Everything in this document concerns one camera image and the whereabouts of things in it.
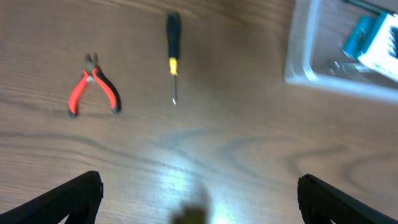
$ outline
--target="brown wooden surface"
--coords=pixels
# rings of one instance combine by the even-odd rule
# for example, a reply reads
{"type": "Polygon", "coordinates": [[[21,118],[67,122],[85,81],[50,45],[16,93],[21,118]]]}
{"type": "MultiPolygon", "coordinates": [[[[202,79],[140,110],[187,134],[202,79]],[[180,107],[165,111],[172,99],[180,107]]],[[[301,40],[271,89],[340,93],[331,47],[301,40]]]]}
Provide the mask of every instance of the brown wooden surface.
{"type": "Polygon", "coordinates": [[[168,223],[205,203],[212,223],[302,223],[311,173],[398,218],[398,107],[283,82],[294,1],[0,2],[0,212],[88,170],[105,187],[97,223],[168,223]],[[165,15],[183,17],[172,105],[165,15]],[[92,83],[67,115],[83,57],[92,83]]]}

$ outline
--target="red and black pliers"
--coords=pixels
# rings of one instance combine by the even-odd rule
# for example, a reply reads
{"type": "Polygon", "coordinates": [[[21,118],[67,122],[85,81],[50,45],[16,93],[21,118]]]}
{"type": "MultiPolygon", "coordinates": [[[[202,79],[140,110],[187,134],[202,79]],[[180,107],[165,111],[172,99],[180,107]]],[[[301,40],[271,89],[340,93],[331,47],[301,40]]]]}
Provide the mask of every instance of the red and black pliers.
{"type": "Polygon", "coordinates": [[[95,79],[96,82],[101,86],[109,97],[111,102],[112,112],[117,114],[121,109],[120,96],[114,85],[105,77],[101,68],[98,66],[98,56],[94,54],[91,58],[90,54],[87,54],[86,59],[86,69],[83,71],[83,77],[80,79],[79,83],[72,91],[69,98],[69,116],[75,118],[78,115],[78,103],[80,96],[83,94],[87,84],[95,79]]]}

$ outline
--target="screwdriver handle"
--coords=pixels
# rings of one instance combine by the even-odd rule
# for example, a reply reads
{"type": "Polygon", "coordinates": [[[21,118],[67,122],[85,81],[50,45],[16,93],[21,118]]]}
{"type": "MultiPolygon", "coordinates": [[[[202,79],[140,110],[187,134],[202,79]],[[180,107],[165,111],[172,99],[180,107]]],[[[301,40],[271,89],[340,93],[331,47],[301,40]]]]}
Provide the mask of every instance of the screwdriver handle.
{"type": "Polygon", "coordinates": [[[180,58],[181,19],[180,14],[172,12],[167,18],[167,39],[169,41],[169,58],[180,58]]]}

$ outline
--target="screwdriver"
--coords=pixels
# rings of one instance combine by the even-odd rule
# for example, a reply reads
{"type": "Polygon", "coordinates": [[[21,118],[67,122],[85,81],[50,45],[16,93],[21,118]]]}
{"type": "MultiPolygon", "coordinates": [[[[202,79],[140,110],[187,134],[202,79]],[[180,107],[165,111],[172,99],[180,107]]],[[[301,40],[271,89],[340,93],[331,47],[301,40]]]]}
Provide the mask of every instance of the screwdriver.
{"type": "Polygon", "coordinates": [[[180,59],[180,36],[181,20],[180,14],[172,12],[167,17],[167,40],[169,42],[169,63],[172,76],[173,104],[177,104],[177,76],[178,60],[180,59]]]}

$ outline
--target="pliers jaw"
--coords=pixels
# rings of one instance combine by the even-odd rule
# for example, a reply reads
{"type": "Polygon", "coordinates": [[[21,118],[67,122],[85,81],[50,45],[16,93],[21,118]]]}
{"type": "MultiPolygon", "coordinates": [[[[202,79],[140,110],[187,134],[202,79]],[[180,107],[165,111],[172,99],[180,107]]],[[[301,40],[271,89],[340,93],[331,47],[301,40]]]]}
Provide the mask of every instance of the pliers jaw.
{"type": "Polygon", "coordinates": [[[121,100],[117,89],[114,85],[105,77],[104,73],[98,66],[98,56],[94,54],[91,58],[90,54],[85,57],[85,70],[83,71],[83,77],[72,91],[69,99],[69,116],[75,118],[78,115],[78,102],[80,96],[83,94],[88,82],[91,78],[94,78],[96,82],[101,86],[109,97],[111,103],[112,112],[117,114],[121,110],[121,100]]]}

